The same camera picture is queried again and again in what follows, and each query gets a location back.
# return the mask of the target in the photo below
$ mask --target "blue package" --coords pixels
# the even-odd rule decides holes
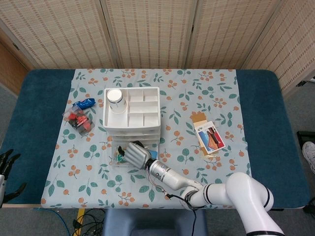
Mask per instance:
[[[95,104],[95,99],[94,98],[87,98],[84,101],[78,101],[75,102],[73,105],[77,105],[79,108],[87,109],[89,107],[92,107]]]
[[[158,157],[158,152],[157,151],[152,151],[149,150],[149,153],[151,154],[152,159],[156,160]]]

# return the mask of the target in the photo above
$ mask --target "white drawer organizer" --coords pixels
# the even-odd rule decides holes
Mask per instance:
[[[136,140],[158,152],[161,136],[159,88],[120,88],[127,102],[127,109],[121,114],[111,111],[107,99],[109,90],[104,90],[103,126],[113,139],[112,157],[116,159],[117,146],[125,148]]]

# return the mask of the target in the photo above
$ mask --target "woven panel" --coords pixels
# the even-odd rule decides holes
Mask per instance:
[[[315,0],[286,0],[245,69],[272,70],[282,91],[315,69]]]
[[[2,0],[0,18],[42,68],[114,67],[93,0]]]
[[[179,68],[186,56],[192,0],[107,0],[123,68]]]
[[[240,68],[279,0],[204,0],[187,68]]]

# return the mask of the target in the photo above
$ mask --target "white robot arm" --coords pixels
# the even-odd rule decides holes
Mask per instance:
[[[274,201],[271,191],[245,173],[232,174],[225,184],[202,186],[160,161],[151,159],[150,153],[135,143],[128,144],[124,159],[139,169],[146,169],[149,178],[154,176],[173,190],[186,187],[181,195],[190,204],[181,201],[186,209],[208,204],[234,206],[241,216],[247,236],[284,236],[280,227],[267,214]]]

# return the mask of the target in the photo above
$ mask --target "shoe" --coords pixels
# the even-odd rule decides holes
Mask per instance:
[[[302,153],[315,174],[315,144],[312,142],[305,142],[302,147]]]

